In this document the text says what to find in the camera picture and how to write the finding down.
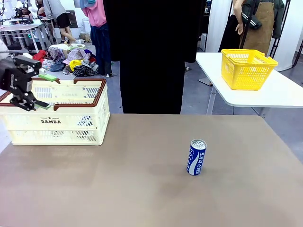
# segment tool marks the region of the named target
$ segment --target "blue and white can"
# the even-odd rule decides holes
[[[207,144],[203,140],[191,141],[186,168],[189,174],[196,176],[201,173],[206,148]]]

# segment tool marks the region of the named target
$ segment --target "can lid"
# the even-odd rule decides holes
[[[204,150],[207,147],[206,143],[200,139],[191,141],[191,145],[197,150]]]

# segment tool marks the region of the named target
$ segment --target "shoe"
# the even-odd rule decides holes
[[[76,44],[82,44],[82,41],[80,39],[77,39],[75,43]]]

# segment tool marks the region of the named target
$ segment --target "brown apron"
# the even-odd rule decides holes
[[[249,28],[243,48],[258,50],[267,55],[274,29],[274,4],[260,2],[255,16],[262,26],[257,30]]]

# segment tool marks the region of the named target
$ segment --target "yellow basket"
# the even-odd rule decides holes
[[[259,90],[278,62],[256,50],[222,50],[222,76],[233,90]]]

